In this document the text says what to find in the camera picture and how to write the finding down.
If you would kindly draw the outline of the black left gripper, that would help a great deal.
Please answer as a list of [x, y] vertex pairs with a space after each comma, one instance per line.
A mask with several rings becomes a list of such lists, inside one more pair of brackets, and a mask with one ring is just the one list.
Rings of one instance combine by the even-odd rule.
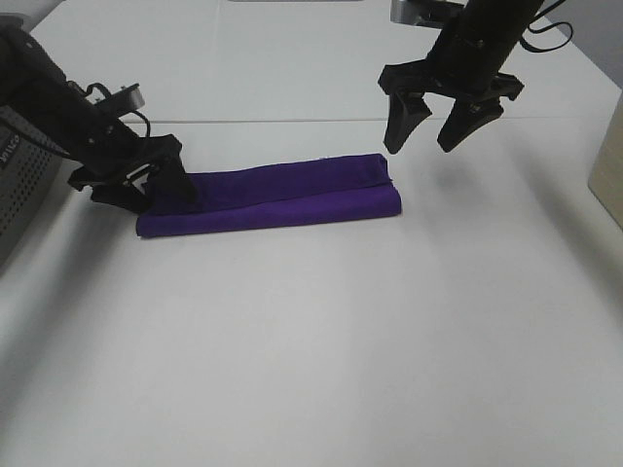
[[[159, 210], [194, 204], [198, 191], [181, 163], [181, 149], [174, 135], [139, 136], [93, 104], [66, 106], [66, 152], [81, 164], [68, 183], [76, 190], [91, 187], [94, 202], [134, 214], [145, 212], [151, 201]], [[142, 168], [148, 173], [148, 197], [131, 181]]]

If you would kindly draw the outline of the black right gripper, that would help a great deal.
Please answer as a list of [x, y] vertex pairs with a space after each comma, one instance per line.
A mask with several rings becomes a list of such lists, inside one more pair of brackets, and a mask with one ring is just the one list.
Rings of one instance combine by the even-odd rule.
[[502, 116], [499, 97], [515, 100], [524, 89], [517, 77], [500, 68], [519, 42], [525, 23], [518, 18], [412, 18], [407, 23], [440, 33], [426, 58], [388, 64], [381, 73], [379, 85], [389, 95], [385, 147], [392, 155], [402, 149], [432, 114], [423, 94], [433, 92], [457, 100], [437, 138], [442, 150], [451, 152]]

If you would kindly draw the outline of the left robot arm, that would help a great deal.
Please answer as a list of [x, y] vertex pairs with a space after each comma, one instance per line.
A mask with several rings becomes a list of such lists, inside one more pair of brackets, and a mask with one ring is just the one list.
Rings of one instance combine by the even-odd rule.
[[14, 25], [1, 28], [1, 103], [50, 138], [53, 154], [79, 163], [68, 183], [77, 191], [92, 188], [95, 202], [145, 212], [152, 199], [135, 186], [140, 177], [179, 201], [198, 196], [175, 136], [138, 135], [122, 122], [142, 115], [138, 85], [115, 92], [101, 83], [81, 88]]

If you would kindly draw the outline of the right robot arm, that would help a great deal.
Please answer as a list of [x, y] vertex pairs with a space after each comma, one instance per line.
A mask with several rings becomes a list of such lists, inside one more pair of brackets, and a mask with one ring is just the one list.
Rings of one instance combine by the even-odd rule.
[[398, 153], [415, 128], [431, 115], [427, 93], [455, 103], [437, 141], [445, 152], [503, 114], [502, 97], [515, 100], [524, 88], [513, 75], [500, 71], [534, 20], [540, 1], [412, 1], [416, 25], [440, 33], [427, 56], [387, 64], [379, 86], [389, 98], [384, 144]]

